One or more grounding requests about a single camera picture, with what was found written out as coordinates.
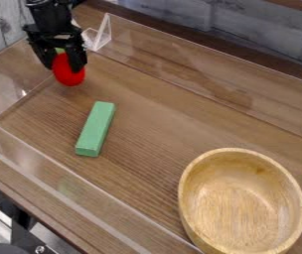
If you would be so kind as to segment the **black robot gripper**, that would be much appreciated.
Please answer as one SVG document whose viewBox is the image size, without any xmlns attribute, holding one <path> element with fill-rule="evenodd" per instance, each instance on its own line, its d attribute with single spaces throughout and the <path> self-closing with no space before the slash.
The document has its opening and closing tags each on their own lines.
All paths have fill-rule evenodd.
<svg viewBox="0 0 302 254">
<path fill-rule="evenodd" d="M 33 23 L 23 27 L 28 42 L 44 67 L 52 68 L 56 48 L 66 49 L 74 73 L 87 64 L 82 28 L 74 23 L 75 1 L 27 1 Z"/>
</svg>

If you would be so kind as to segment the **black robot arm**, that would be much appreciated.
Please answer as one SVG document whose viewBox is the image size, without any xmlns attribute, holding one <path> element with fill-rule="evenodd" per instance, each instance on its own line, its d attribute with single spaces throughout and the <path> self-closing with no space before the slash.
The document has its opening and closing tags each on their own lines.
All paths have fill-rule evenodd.
<svg viewBox="0 0 302 254">
<path fill-rule="evenodd" d="M 87 64 L 82 28 L 74 24 L 74 0 L 27 0 L 35 23 L 23 30 L 28 42 L 45 68 L 54 68 L 58 49 L 68 56 L 70 67 L 80 72 Z"/>
</svg>

